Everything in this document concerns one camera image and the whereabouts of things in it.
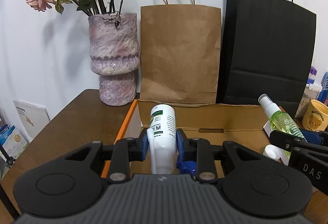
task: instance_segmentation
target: brown paper bag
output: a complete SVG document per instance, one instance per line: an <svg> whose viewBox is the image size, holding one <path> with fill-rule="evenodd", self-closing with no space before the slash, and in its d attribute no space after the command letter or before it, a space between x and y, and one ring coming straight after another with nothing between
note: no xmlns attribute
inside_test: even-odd
<svg viewBox="0 0 328 224"><path fill-rule="evenodd" d="M141 100L214 104L221 9L203 5L141 7Z"/></svg>

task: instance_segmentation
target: wall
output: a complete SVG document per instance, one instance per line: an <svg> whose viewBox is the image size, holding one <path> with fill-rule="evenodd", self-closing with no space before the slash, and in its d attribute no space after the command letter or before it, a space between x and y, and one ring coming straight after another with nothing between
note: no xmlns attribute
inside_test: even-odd
<svg viewBox="0 0 328 224"><path fill-rule="evenodd" d="M188 0L169 0L188 3ZM328 0L294 0L317 14L313 64L321 80L328 69ZM140 14L140 6L161 4L160 0L124 0L123 12ZM196 0L219 7L224 16L225 0ZM13 99L45 106L50 118L58 114L86 88L98 88L98 76L90 71L88 22L65 5L62 16L54 9L37 12L25 0L0 0L0 108L11 124L26 132Z"/></svg>

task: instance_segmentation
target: yellow cup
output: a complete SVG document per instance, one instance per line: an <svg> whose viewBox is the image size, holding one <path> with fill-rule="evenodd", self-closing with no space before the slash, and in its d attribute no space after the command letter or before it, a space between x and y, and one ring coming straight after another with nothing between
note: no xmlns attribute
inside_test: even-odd
<svg viewBox="0 0 328 224"><path fill-rule="evenodd" d="M312 99L302 120L302 125L310 131L324 131L328 126L328 107Z"/></svg>

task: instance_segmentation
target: bear face illustration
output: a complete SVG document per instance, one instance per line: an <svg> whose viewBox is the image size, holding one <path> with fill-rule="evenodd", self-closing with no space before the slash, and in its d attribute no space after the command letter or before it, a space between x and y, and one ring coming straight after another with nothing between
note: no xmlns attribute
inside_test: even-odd
<svg viewBox="0 0 328 224"><path fill-rule="evenodd" d="M310 115L309 126L315 130L322 124L322 121L316 118L313 114Z"/></svg>

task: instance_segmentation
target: brown table top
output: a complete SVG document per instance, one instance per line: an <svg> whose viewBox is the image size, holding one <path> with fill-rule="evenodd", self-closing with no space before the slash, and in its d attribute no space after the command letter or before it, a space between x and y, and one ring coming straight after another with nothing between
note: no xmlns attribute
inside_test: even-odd
<svg viewBox="0 0 328 224"><path fill-rule="evenodd" d="M113 144L130 104L107 106L100 101L99 90L88 89L69 103L32 141L1 181L13 204L13 185L18 176L94 140ZM328 197L317 191L305 212L317 224L328 222ZM0 223L13 221L0 202Z"/></svg>

